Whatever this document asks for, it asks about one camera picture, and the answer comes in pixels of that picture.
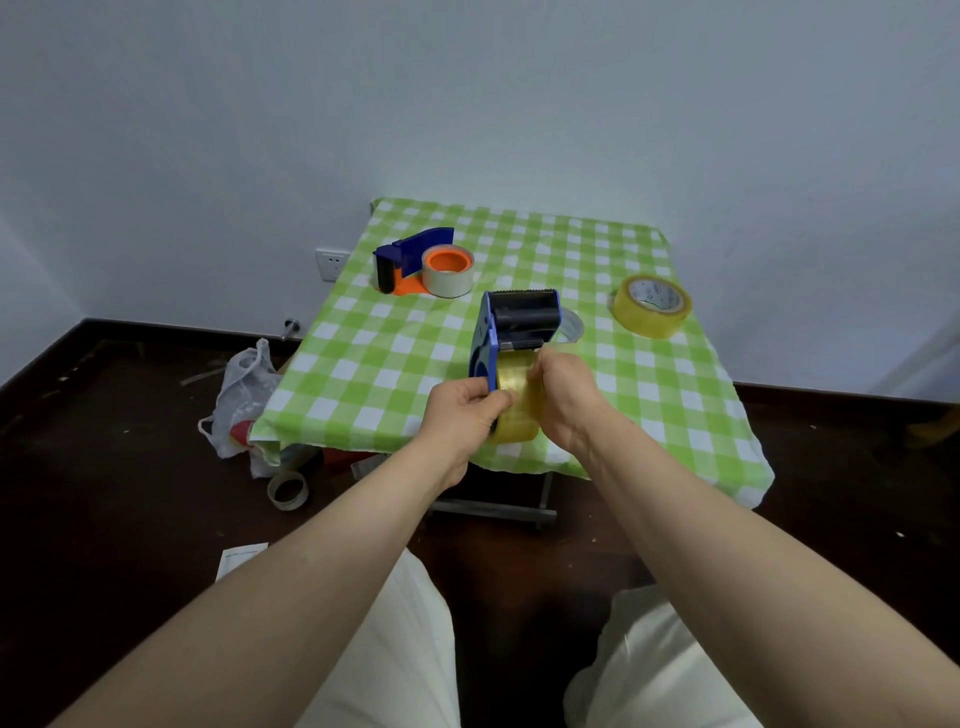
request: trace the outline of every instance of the person's right hand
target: person's right hand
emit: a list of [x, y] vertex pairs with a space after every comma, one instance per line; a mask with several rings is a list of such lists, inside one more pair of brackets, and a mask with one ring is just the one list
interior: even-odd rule
[[540, 429], [550, 440], [577, 455], [587, 444], [588, 422], [597, 413], [611, 409], [587, 363], [573, 353], [544, 347], [527, 377], [542, 377], [546, 397], [540, 413]]

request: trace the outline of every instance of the person's left hand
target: person's left hand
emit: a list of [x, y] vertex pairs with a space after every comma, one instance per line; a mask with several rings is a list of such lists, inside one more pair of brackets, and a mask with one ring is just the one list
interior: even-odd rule
[[508, 389], [490, 393], [482, 376], [452, 379], [430, 390], [414, 441], [426, 445], [448, 464], [444, 490], [460, 482], [470, 456], [487, 439], [493, 421], [515, 401], [516, 393]]

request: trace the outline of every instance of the tape dispenser roller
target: tape dispenser roller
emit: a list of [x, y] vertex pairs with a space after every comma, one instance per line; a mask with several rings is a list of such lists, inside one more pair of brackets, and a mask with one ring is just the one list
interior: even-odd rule
[[484, 376], [494, 389], [512, 389], [516, 402], [497, 418], [489, 442], [521, 443], [540, 431], [543, 383], [527, 381], [537, 350], [557, 333], [561, 321], [556, 290], [487, 291], [470, 344], [470, 376]]

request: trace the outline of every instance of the yellow tape roll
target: yellow tape roll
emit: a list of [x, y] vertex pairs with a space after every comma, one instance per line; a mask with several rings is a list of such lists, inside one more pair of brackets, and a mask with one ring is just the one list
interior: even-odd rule
[[512, 389], [516, 402], [496, 420], [489, 442], [525, 443], [540, 432], [540, 410], [543, 407], [543, 382], [528, 381], [527, 372], [537, 360], [532, 351], [501, 352], [496, 358], [496, 388]]
[[693, 310], [679, 285], [656, 276], [630, 276], [613, 297], [612, 313], [625, 329], [650, 339], [668, 339]]

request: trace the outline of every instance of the white pants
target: white pants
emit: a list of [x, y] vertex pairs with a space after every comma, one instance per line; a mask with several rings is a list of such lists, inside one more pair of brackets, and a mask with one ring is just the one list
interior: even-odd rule
[[[657, 587], [613, 598], [596, 661], [570, 681], [564, 715], [570, 728], [759, 725]], [[450, 613], [423, 563], [404, 549], [297, 725], [459, 724]]]

